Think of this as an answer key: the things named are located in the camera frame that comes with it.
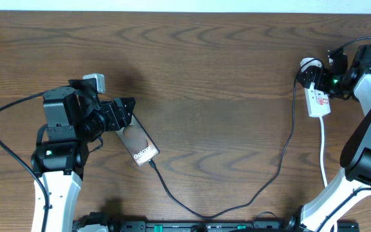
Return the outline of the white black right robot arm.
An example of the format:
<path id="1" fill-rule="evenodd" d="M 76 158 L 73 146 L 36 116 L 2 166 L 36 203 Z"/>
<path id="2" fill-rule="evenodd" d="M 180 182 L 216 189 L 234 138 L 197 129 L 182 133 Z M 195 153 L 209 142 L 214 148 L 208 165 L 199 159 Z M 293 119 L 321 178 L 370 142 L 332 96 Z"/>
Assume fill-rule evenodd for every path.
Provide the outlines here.
<path id="1" fill-rule="evenodd" d="M 300 62 L 295 81 L 304 87 L 309 116 L 322 119 L 332 98 L 354 99 L 365 116 L 341 152 L 338 174 L 297 210 L 285 226 L 288 231 L 333 231 L 345 213 L 371 195 L 371 44 L 361 45 L 351 63 L 342 47 L 330 51 L 328 59 L 328 68 L 317 58 Z"/>

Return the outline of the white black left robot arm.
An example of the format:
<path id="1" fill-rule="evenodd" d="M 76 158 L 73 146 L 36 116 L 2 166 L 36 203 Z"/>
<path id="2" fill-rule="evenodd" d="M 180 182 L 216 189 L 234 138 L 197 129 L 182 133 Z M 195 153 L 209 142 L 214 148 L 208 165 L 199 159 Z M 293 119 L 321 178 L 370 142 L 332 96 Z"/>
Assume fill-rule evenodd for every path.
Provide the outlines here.
<path id="1" fill-rule="evenodd" d="M 37 132 L 32 169 L 42 190 L 35 192 L 32 230 L 71 231 L 75 205 L 90 150 L 104 132 L 131 123 L 135 99 L 99 99 L 97 79 L 70 80 L 43 93 L 47 123 Z"/>

